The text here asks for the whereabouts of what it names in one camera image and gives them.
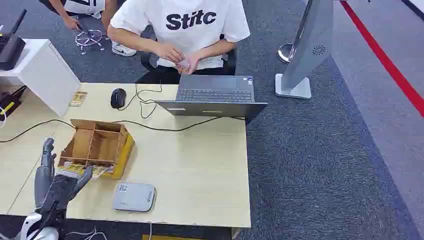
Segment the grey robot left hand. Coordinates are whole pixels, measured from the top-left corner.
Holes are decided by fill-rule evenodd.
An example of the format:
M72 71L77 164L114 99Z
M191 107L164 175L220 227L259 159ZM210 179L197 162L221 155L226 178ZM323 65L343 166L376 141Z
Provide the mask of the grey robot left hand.
M54 227L61 229L66 219L69 202L93 177L93 167L84 167L83 174L56 173L53 153L54 140L47 138L42 147L41 163L34 179L35 212L41 214L36 229Z

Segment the seated person's left hand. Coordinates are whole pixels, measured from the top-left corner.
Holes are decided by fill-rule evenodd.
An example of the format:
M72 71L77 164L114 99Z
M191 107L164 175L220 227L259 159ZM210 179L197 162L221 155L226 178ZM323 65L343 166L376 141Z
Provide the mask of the seated person's left hand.
M202 59L202 56L197 52L191 53L185 57L184 60L176 64L176 69L179 74L192 74L198 68L199 60Z

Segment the seated person's right hand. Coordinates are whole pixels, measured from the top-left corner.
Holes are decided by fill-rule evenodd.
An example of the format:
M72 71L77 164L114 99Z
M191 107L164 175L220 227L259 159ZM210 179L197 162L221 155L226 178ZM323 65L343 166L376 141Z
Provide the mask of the seated person's right hand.
M184 54L169 43L157 42L156 47L154 48L154 53L158 57L168 60L174 64L179 64L185 59Z

